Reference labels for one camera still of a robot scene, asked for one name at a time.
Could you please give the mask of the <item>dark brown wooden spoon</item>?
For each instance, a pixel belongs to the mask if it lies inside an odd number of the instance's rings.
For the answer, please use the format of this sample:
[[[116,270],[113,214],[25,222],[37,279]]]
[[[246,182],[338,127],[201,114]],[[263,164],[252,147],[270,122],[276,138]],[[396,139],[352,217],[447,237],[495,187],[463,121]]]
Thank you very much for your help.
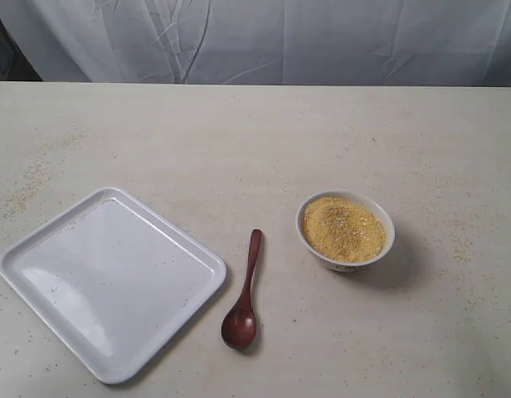
[[[237,350],[248,348],[256,337],[257,324],[251,302],[251,285],[262,236],[263,233],[259,229],[254,229],[251,232],[246,277],[241,294],[221,324],[223,342],[228,347]]]

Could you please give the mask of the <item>golden brown granulated powder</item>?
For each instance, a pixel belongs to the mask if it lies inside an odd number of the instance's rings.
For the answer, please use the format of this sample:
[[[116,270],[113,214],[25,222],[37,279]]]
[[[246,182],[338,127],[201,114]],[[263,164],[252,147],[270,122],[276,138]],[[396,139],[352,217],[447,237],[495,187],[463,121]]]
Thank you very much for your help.
[[[371,260],[385,244],[382,223],[365,206],[342,197],[320,197],[310,202],[301,226],[314,249],[340,262]]]

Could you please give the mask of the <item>white ceramic bowl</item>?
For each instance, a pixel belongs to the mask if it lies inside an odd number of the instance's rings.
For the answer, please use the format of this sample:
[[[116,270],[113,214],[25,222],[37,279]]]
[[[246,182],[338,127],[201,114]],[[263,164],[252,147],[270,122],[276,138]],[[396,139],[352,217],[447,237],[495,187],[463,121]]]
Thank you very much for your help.
[[[371,260],[367,260],[364,262],[359,263],[347,263],[347,262],[340,262],[337,260],[332,260],[322,254],[320,254],[316,249],[314,249],[308,241],[304,238],[304,234],[302,231],[302,216],[304,214],[305,207],[312,201],[320,198],[320,197],[342,197],[344,199],[347,199],[349,201],[353,201],[355,203],[361,204],[365,206],[381,223],[385,230],[385,244],[384,247],[377,255]],[[313,196],[306,199],[306,201],[299,207],[296,215],[296,229],[299,234],[299,238],[302,240],[306,248],[314,254],[314,256],[320,258],[324,262],[324,266],[328,269],[337,271],[337,272],[353,272],[356,269],[361,269],[362,267],[365,267],[367,265],[374,264],[378,262],[380,259],[382,259],[392,248],[392,245],[395,240],[395,227],[392,221],[392,218],[385,212],[384,209],[382,209],[375,201],[370,199],[369,197],[366,197],[364,195],[360,195],[353,192],[343,191],[343,190],[332,190],[332,191],[326,191],[326,192],[320,192],[317,194],[314,194]]]

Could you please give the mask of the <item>white square plastic tray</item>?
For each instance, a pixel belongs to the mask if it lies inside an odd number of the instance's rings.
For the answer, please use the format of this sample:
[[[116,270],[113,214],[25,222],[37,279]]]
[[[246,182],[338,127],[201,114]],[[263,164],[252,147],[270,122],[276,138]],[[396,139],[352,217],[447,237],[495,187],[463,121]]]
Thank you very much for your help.
[[[8,249],[0,275],[102,383],[136,376],[226,279],[203,244],[116,187]]]

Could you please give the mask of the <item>white backdrop cloth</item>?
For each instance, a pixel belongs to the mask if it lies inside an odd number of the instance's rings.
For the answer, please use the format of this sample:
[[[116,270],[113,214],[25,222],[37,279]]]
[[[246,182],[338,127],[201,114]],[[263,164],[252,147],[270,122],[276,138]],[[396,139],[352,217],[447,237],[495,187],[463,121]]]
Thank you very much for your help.
[[[511,87],[511,1],[0,1],[45,81]]]

